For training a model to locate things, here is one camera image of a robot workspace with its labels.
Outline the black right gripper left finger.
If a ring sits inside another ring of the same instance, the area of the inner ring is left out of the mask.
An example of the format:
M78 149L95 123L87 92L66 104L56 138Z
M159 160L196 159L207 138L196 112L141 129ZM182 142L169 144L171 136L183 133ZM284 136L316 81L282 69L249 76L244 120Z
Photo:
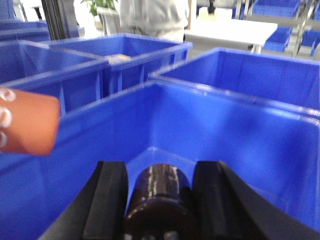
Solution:
M100 161L68 208L40 237L42 240L119 240L129 182L122 161Z

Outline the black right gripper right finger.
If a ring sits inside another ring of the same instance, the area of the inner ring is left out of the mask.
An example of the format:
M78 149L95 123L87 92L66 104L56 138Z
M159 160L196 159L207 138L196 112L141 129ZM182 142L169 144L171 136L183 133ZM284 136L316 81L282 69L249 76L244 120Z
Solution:
M320 238L257 194L223 161L198 161L192 188L202 240Z

